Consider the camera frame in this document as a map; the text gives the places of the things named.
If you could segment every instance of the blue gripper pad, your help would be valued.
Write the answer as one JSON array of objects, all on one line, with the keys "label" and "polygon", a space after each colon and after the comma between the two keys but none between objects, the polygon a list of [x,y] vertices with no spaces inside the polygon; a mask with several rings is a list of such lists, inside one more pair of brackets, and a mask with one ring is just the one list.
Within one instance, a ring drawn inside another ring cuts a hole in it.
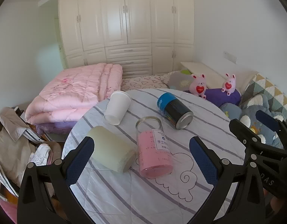
[{"label": "blue gripper pad", "polygon": [[190,139],[189,149],[207,183],[215,187],[218,182],[218,170],[194,137]]},{"label": "blue gripper pad", "polygon": [[85,137],[75,150],[72,150],[76,155],[66,169],[66,183],[68,186],[76,184],[92,153],[94,152],[95,144],[91,137]]},{"label": "blue gripper pad", "polygon": [[280,130],[277,120],[265,112],[259,110],[256,112],[255,117],[258,121],[267,126],[270,130],[278,132]]}]

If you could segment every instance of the wall socket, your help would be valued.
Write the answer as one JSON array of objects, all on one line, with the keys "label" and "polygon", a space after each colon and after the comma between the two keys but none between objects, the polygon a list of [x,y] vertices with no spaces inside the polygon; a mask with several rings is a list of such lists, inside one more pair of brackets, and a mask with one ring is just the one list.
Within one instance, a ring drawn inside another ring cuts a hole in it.
[{"label": "wall socket", "polygon": [[234,55],[224,51],[223,57],[226,58],[227,60],[231,61],[232,63],[237,64],[237,58]]}]

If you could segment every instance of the pink rabbit toy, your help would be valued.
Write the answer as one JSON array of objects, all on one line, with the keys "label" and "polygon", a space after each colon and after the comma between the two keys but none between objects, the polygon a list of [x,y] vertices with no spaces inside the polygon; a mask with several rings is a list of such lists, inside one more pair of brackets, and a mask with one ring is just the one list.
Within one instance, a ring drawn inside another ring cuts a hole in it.
[{"label": "pink rabbit toy", "polygon": [[202,74],[201,77],[197,77],[196,75],[191,75],[194,78],[194,81],[189,86],[189,91],[193,95],[201,96],[203,99],[206,99],[205,91],[207,89],[206,78],[205,75]]},{"label": "pink rabbit toy", "polygon": [[230,77],[227,73],[226,76],[228,77],[227,80],[223,83],[221,91],[224,93],[227,91],[227,95],[230,96],[236,89],[236,77],[233,74]]}]

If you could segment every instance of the metal bolt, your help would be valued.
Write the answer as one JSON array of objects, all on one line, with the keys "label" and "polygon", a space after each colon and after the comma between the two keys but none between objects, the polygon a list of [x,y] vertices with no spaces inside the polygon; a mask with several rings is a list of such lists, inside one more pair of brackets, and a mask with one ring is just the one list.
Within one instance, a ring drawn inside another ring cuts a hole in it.
[{"label": "metal bolt", "polygon": [[34,163],[33,163],[33,162],[30,162],[30,163],[27,165],[28,168],[32,168],[33,166],[34,166]]},{"label": "metal bolt", "polygon": [[256,160],[256,155],[255,155],[255,154],[251,154],[251,158],[252,158],[253,160]]},{"label": "metal bolt", "polygon": [[61,165],[62,164],[62,159],[56,159],[55,161],[54,161],[54,164],[55,165]]},{"label": "metal bolt", "polygon": [[252,162],[250,163],[250,166],[256,167],[256,163],[252,161]]},{"label": "metal bolt", "polygon": [[224,165],[229,165],[230,161],[228,159],[224,158],[224,159],[222,159],[222,163]]}]

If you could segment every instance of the pale green roll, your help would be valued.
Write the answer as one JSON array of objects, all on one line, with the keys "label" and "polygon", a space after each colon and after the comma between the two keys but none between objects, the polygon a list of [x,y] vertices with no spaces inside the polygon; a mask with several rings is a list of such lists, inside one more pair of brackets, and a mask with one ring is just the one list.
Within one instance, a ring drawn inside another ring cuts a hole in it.
[{"label": "pale green roll", "polygon": [[122,173],[126,172],[134,162],[136,156],[134,149],[103,126],[92,128],[87,136],[95,142],[92,158],[105,167]]}]

